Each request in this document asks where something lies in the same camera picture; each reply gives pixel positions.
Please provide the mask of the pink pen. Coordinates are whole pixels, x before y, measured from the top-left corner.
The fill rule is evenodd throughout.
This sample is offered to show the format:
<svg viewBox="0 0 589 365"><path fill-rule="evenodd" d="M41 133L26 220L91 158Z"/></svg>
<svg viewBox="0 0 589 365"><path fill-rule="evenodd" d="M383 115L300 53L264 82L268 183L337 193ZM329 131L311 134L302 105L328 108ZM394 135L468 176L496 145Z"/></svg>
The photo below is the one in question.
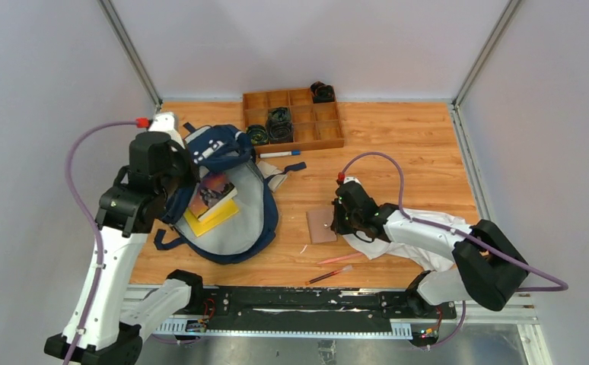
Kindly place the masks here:
<svg viewBox="0 0 589 365"><path fill-rule="evenodd" d="M335 257L335 258L331 258L331 259L324 259L322 261L317 262L317 265L326 265L326 264L335 263L335 262L343 262L345 260L360 258L364 255L365 254L363 254L361 252L355 252L355 253L352 253L349 255L343 255L343 256L339 256L339 257Z"/></svg>

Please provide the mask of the blue Jane Eyre book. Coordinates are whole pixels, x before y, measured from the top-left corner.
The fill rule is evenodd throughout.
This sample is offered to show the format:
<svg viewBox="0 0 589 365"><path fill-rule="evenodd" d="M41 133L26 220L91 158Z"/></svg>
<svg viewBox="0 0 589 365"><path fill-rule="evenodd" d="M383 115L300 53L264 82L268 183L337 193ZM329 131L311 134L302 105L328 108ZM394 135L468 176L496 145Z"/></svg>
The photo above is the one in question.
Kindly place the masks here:
<svg viewBox="0 0 589 365"><path fill-rule="evenodd" d="M225 173L209 172L195 188L188 210L198 221L206 221L236 195L237 188Z"/></svg>

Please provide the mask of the navy blue backpack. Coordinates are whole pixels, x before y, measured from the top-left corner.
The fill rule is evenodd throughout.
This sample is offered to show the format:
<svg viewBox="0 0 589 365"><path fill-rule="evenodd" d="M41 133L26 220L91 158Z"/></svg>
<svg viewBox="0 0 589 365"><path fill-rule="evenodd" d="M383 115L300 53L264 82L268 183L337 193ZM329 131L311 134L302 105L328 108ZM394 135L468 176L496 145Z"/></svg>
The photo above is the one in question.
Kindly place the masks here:
<svg viewBox="0 0 589 365"><path fill-rule="evenodd" d="M248 260L276 236L279 212L271 183L307 165L263 173L250 137L237 127L189 126L188 131L184 142L200 181L178 190L161 217L178 237L166 241L165 230L159 230L154 245L166 251L185 244L220 265Z"/></svg>

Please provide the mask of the yellow notebook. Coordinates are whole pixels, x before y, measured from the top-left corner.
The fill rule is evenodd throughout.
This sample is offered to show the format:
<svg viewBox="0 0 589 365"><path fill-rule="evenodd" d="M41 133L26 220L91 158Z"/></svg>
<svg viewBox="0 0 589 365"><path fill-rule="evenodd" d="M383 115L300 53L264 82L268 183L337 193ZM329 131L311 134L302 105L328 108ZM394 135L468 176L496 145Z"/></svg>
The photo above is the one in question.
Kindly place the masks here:
<svg viewBox="0 0 589 365"><path fill-rule="evenodd" d="M196 237L200 237L220 224L223 224L239 212L240 209L236 202L229 200L219 205L208 217L203 219L198 219L190 210L187 210L183 217L193 234Z"/></svg>

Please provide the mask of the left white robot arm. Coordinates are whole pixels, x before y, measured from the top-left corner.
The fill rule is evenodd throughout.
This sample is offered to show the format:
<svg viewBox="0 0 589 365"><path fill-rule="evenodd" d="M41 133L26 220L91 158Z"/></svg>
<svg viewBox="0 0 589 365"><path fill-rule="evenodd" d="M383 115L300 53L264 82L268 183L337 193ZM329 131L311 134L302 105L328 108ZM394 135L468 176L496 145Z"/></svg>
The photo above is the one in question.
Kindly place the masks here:
<svg viewBox="0 0 589 365"><path fill-rule="evenodd" d="M122 311L154 221L179 188L196 182L188 157L167 132L143 132L130 143L129 164L102 194L91 219L93 255L75 313L61 333L47 338L45 354L65 364L134 364L166 319L179 310L195 314L204 307L202 277L176 269L134 309Z"/></svg>

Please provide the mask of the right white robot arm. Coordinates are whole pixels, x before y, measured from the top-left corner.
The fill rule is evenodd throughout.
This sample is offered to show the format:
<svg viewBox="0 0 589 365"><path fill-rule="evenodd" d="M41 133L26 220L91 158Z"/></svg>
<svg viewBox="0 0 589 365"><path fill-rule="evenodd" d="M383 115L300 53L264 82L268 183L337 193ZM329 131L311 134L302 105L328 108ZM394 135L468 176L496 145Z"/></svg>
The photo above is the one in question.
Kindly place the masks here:
<svg viewBox="0 0 589 365"><path fill-rule="evenodd" d="M395 204L378 205L357 181L336 190L332 229L369 259L389 254L422 267L405 290L408 311L420 318L462 300L500 311L528 276L526 261L493 222L401 212Z"/></svg>

